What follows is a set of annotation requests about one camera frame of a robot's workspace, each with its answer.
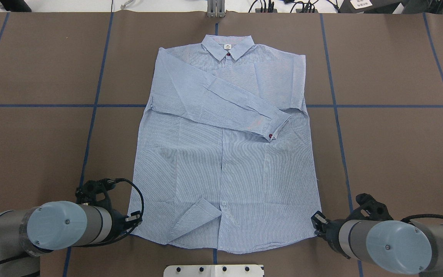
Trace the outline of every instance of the striped shirt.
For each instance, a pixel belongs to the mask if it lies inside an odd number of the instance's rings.
[[[139,126],[134,230],[159,244],[235,254],[313,237],[320,210],[305,57],[206,35],[160,48]],[[130,212],[140,200],[132,192]]]

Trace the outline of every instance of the folded sleeve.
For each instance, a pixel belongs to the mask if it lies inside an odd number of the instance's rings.
[[[252,93],[160,49],[149,105],[154,111],[243,131],[270,141],[290,115]]]

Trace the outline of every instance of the brown table surface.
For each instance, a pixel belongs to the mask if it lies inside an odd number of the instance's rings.
[[[0,13],[0,212],[74,200],[83,180],[131,179],[159,47],[252,35],[306,54],[323,212],[371,193],[401,219],[443,214],[443,15]],[[112,191],[118,210],[130,188]],[[317,238],[253,254],[129,237],[54,251],[42,276],[162,276],[167,265],[263,264],[266,277],[396,276]]]

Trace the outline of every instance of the white floor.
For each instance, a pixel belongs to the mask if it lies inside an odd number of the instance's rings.
[[[114,0],[113,10],[118,11],[127,0]],[[26,0],[35,12],[107,12],[110,11],[112,0]],[[247,12],[253,0],[225,0],[225,9],[237,12]],[[293,3],[285,5],[281,0],[275,1],[278,12],[290,12]],[[315,4],[320,13],[335,13],[336,10],[327,0],[318,0]],[[185,12],[206,11],[206,0],[133,0],[125,9],[144,12]]]

